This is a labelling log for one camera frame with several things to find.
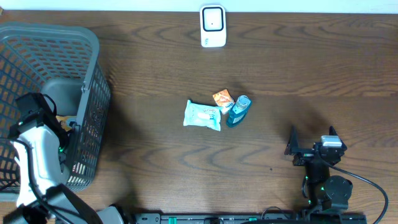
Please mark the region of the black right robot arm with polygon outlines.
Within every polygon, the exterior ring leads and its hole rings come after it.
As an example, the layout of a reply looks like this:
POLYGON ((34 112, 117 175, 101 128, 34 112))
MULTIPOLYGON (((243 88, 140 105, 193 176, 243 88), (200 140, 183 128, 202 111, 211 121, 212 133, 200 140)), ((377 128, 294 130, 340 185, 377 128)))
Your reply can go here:
POLYGON ((350 180, 331 175, 330 168, 341 161, 347 150, 334 127, 311 148, 299 146, 295 128, 290 131, 285 154, 293 156, 294 166, 304 166, 305 178, 302 194, 309 199, 307 215, 312 213, 339 213, 348 209, 353 184, 350 180))

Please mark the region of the blue mouthwash bottle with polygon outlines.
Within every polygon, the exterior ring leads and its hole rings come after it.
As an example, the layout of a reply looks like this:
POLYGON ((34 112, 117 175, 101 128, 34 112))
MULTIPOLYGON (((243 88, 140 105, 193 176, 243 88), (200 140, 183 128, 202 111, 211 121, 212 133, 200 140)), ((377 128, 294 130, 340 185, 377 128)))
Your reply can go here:
POLYGON ((247 115, 251 105, 252 101, 246 95, 239 96, 236 103, 229 111, 226 125, 230 128, 233 128, 241 123, 247 115))

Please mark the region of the orange white small box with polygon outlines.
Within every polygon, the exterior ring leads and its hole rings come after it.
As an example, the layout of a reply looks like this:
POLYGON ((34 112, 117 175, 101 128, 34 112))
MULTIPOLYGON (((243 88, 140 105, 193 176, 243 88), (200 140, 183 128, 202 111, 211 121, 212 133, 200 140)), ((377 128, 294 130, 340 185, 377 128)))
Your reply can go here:
POLYGON ((217 106, 221 108, 222 114, 229 113, 230 109, 234 106, 235 102, 227 89, 221 90, 213 94, 213 99, 217 106))

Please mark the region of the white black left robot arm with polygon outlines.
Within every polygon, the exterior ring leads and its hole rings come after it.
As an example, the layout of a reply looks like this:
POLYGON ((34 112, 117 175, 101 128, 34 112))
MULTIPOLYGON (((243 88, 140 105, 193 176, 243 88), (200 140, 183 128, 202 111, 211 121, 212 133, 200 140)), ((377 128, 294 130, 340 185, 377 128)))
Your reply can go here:
POLYGON ((115 206, 94 211, 66 185, 60 150, 69 143, 68 133, 56 119, 45 95, 27 93, 16 100, 20 120, 6 138, 17 151, 20 191, 17 208, 4 223, 124 223, 115 206))

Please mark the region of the light blue wet wipes pack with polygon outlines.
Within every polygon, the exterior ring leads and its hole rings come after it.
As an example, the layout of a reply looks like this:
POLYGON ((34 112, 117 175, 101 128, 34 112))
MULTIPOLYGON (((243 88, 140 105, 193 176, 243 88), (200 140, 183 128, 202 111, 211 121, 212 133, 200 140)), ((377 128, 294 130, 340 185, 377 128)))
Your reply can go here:
POLYGON ((208 106, 187 101, 184 112, 184 126, 201 126, 221 131, 221 107, 208 106))

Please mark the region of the yellow red snack bag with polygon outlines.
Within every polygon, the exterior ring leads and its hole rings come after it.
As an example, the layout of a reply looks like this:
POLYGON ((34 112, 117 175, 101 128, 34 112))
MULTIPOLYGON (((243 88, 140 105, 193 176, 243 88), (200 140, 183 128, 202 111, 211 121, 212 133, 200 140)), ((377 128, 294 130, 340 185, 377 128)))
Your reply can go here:
POLYGON ((76 123, 76 116, 56 116, 56 119, 65 131, 72 130, 76 123))

